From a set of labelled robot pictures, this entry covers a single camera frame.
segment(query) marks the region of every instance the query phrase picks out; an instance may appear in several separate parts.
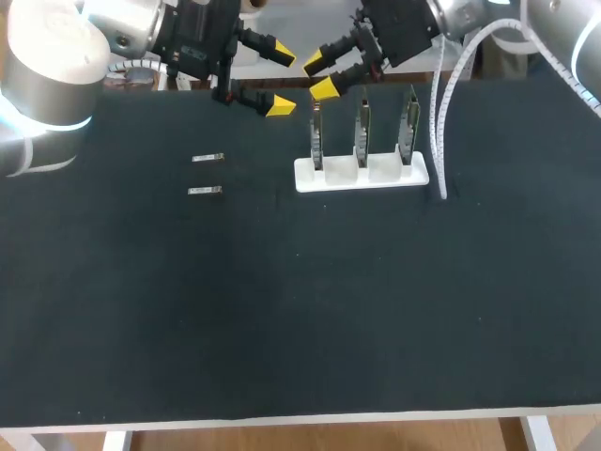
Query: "small metal piece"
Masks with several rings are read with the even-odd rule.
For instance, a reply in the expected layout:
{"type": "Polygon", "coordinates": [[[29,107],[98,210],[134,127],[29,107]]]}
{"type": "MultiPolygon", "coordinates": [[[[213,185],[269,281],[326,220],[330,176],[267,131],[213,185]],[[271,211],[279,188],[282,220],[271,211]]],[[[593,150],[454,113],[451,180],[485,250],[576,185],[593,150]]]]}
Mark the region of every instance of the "small metal piece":
{"type": "Polygon", "coordinates": [[[212,155],[199,155],[192,157],[192,163],[204,163],[204,162],[222,162],[225,160],[225,155],[222,153],[213,153],[212,155]]]}
{"type": "Polygon", "coordinates": [[[316,171],[323,171],[323,123],[321,120],[321,103],[314,101],[311,116],[311,157],[316,171]]]}
{"type": "Polygon", "coordinates": [[[116,45],[125,49],[130,45],[130,40],[127,39],[125,36],[118,36],[116,38],[116,45]]]}
{"type": "Polygon", "coordinates": [[[415,95],[415,89],[413,89],[412,86],[409,93],[409,100],[403,109],[401,128],[398,132],[398,148],[404,165],[411,165],[419,121],[420,104],[415,95]]]}
{"type": "Polygon", "coordinates": [[[206,188],[190,188],[188,190],[189,195],[206,195],[206,194],[222,194],[223,188],[221,186],[209,186],[206,188]]]}
{"type": "Polygon", "coordinates": [[[372,112],[367,100],[367,93],[363,91],[363,97],[357,118],[355,119],[355,153],[359,167],[367,167],[369,157],[369,129],[371,127],[372,112]]]}

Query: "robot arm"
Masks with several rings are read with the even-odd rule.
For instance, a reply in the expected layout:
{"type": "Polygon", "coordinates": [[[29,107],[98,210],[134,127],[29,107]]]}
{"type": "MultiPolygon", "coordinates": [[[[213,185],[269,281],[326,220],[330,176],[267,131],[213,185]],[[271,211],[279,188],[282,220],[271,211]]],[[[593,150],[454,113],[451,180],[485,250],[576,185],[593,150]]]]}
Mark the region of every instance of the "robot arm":
{"type": "Polygon", "coordinates": [[[284,66],[295,57],[272,36],[244,27],[240,0],[13,0],[0,95],[0,177],[68,165],[85,137],[111,52],[158,54],[176,76],[218,77],[213,99],[265,117],[295,103],[230,80],[238,43],[284,66]]]}
{"type": "Polygon", "coordinates": [[[108,39],[114,54],[138,59],[147,51],[161,57],[168,74],[179,72],[200,80],[216,75],[213,99],[255,109],[261,116],[287,116],[295,104],[270,93],[249,92],[230,80],[238,43],[286,67],[296,57],[275,37],[245,28],[240,0],[211,0],[205,5],[179,0],[86,0],[83,15],[108,39]]]}
{"type": "MultiPolygon", "coordinates": [[[[511,1],[517,9],[519,1],[511,1]]],[[[362,0],[350,35],[321,46],[304,69],[314,77],[353,48],[361,51],[362,62],[319,81],[311,93],[321,101],[344,95],[365,77],[378,82],[387,60],[396,67],[428,49],[435,36],[460,39],[488,24],[488,7],[488,0],[362,0]]],[[[601,0],[529,0],[528,14],[548,49],[601,99],[601,58],[596,50],[601,42],[601,0]]]]}

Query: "table leg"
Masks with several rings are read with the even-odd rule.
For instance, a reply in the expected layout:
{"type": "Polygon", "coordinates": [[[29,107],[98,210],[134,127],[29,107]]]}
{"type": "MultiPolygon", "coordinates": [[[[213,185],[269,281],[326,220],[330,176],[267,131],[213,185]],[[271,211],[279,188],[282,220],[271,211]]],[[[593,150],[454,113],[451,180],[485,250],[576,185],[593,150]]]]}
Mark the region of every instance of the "table leg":
{"type": "Polygon", "coordinates": [[[557,451],[551,426],[545,416],[525,416],[521,418],[529,451],[557,451]]]}
{"type": "Polygon", "coordinates": [[[0,434],[15,451],[75,451],[70,441],[61,434],[0,434]]]}
{"type": "Polygon", "coordinates": [[[131,431],[107,432],[102,451],[130,451],[131,431]]]}

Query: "white table edge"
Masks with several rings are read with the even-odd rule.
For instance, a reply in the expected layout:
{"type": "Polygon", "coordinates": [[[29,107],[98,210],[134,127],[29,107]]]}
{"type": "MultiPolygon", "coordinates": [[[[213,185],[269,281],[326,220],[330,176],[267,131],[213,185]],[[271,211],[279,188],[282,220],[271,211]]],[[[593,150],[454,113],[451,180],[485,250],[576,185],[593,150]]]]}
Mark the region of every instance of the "white table edge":
{"type": "Polygon", "coordinates": [[[55,434],[109,431],[179,430],[202,428],[238,428],[258,426],[325,425],[344,423],[379,423],[392,421],[433,421],[505,418],[524,416],[580,415],[601,413],[601,404],[545,408],[474,409],[440,412],[341,413],[299,416],[272,416],[241,420],[199,420],[158,423],[128,423],[83,426],[50,426],[33,428],[0,428],[2,433],[55,434]]]}

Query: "metal part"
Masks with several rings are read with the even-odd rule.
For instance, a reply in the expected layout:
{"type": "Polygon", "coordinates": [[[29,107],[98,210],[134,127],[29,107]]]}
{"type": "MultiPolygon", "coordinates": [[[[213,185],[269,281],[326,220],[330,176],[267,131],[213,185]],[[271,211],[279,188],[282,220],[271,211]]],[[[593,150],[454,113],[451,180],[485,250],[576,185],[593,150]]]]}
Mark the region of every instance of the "metal part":
{"type": "Polygon", "coordinates": [[[323,171],[323,122],[321,103],[314,101],[311,116],[311,158],[316,171],[323,171]]]}
{"type": "Polygon", "coordinates": [[[371,120],[372,112],[369,107],[369,101],[366,93],[363,92],[361,105],[355,119],[355,154],[357,155],[357,161],[360,168],[367,167],[371,120]]]}
{"type": "Polygon", "coordinates": [[[485,0],[425,0],[447,39],[463,38],[486,22],[485,0]]]}
{"type": "Polygon", "coordinates": [[[84,5],[84,15],[108,39],[111,52],[129,59],[152,48],[164,13],[162,0],[87,0],[84,5]]]}
{"type": "Polygon", "coordinates": [[[204,162],[222,162],[225,160],[225,155],[222,153],[213,153],[212,155],[199,155],[192,157],[192,163],[204,163],[204,162]]]}
{"type": "Polygon", "coordinates": [[[419,122],[420,104],[417,100],[417,96],[415,95],[415,89],[413,89],[412,86],[409,94],[409,100],[403,109],[403,115],[401,116],[401,127],[398,133],[398,148],[404,165],[411,165],[419,122]]]}
{"type": "Polygon", "coordinates": [[[532,29],[564,66],[601,99],[601,5],[597,0],[529,0],[532,29]]]}
{"type": "Polygon", "coordinates": [[[207,195],[207,194],[221,194],[223,188],[221,186],[209,186],[206,188],[191,188],[188,190],[189,195],[207,195]]]}
{"type": "Polygon", "coordinates": [[[92,116],[102,80],[90,85],[58,82],[29,69],[8,48],[2,95],[27,117],[44,124],[71,126],[92,116]]]}

